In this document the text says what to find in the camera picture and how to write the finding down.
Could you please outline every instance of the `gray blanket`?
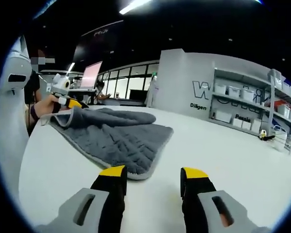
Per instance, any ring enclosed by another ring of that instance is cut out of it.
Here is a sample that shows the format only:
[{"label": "gray blanket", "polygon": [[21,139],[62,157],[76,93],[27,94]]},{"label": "gray blanket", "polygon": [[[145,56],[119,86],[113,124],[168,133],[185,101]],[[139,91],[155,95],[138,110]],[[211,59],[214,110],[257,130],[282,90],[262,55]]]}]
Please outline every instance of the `gray blanket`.
[{"label": "gray blanket", "polygon": [[149,113],[73,108],[50,124],[86,157],[104,167],[126,165],[128,178],[151,176],[173,129],[153,124]]}]

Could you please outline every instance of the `wall lettering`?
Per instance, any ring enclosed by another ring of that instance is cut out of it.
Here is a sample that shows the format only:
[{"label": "wall lettering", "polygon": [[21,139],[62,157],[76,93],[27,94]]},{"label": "wall lettering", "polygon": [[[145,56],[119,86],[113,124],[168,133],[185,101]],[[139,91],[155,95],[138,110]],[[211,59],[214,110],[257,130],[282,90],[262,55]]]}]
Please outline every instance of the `wall lettering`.
[{"label": "wall lettering", "polygon": [[204,110],[204,111],[207,110],[205,106],[200,106],[197,103],[191,103],[191,108],[196,108],[197,110]]}]

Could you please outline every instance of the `white table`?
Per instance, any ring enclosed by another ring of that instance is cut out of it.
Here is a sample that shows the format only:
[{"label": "white table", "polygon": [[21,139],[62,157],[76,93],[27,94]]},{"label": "white table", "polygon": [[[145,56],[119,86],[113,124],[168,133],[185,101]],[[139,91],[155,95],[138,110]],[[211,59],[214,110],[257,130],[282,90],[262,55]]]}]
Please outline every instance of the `white table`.
[{"label": "white table", "polygon": [[[157,124],[175,131],[152,177],[128,181],[121,232],[185,232],[180,198],[183,166],[208,173],[216,189],[225,190],[244,205],[258,226],[273,227],[291,204],[291,156],[277,152],[266,142],[156,109],[111,108],[152,113]],[[59,207],[81,188],[89,188],[100,172],[55,129],[38,123],[20,171],[19,197],[24,215],[33,226],[50,223]]]},{"label": "white table", "polygon": [[96,92],[96,89],[93,88],[78,88],[78,89],[69,89],[69,92]]}]

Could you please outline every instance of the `ceiling light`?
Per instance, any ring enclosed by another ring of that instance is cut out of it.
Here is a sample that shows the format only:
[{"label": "ceiling light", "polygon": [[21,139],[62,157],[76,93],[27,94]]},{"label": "ceiling light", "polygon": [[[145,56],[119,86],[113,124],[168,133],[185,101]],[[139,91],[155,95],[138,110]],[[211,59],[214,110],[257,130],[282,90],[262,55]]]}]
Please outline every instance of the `ceiling light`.
[{"label": "ceiling light", "polygon": [[71,70],[72,70],[72,68],[73,68],[73,66],[74,66],[74,62],[73,63],[71,63],[71,65],[70,65],[70,67],[69,67],[69,69],[68,69],[68,72],[67,73],[69,73]]},{"label": "ceiling light", "polygon": [[127,12],[139,7],[139,6],[142,6],[144,4],[146,4],[147,2],[149,2],[151,0],[133,0],[133,2],[131,2],[127,7],[123,8],[121,11],[120,11],[120,14],[121,15],[124,15],[126,14]]}]

